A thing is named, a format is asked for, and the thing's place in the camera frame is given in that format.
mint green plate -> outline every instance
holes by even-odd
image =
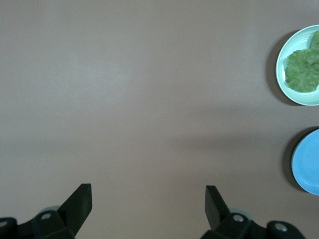
[[[319,87],[310,93],[300,93],[286,86],[285,63],[294,51],[304,50],[310,47],[311,39],[316,31],[319,31],[319,25],[308,26],[296,32],[281,49],[276,63],[276,77],[280,89],[292,101],[304,106],[319,105]]]

plate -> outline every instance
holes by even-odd
[[[319,195],[319,129],[304,137],[295,148],[292,170],[303,189]]]
[[[281,49],[276,63],[276,77],[279,87],[284,94],[292,101],[304,106],[319,105],[319,87],[313,92],[300,93],[286,86],[285,64],[287,57],[294,51],[304,50],[310,47],[311,39],[316,31],[319,31],[319,25],[308,26],[296,32]]]

bolt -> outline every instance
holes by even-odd
[[[51,217],[51,214],[50,214],[50,213],[46,213],[46,214],[43,214],[43,215],[42,215],[41,219],[42,219],[42,220],[45,220],[45,219],[48,219],[48,218],[50,218],[50,217]]]
[[[284,224],[281,223],[276,223],[275,228],[281,232],[286,232],[288,231],[287,227]]]
[[[4,227],[4,226],[7,225],[7,224],[8,224],[7,221],[0,222],[0,228]]]
[[[234,216],[233,216],[233,219],[235,220],[235,221],[237,221],[237,222],[243,222],[244,221],[244,218],[241,216],[241,215],[239,215],[239,214],[235,214]]]

gray tabletop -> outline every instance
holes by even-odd
[[[319,238],[290,159],[318,107],[275,63],[314,0],[0,2],[0,216],[19,223],[91,183],[87,238],[198,239],[206,185],[263,227]]]

lettuce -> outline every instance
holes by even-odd
[[[294,91],[307,93],[319,85],[319,31],[315,32],[310,49],[297,50],[287,59],[286,84]]]

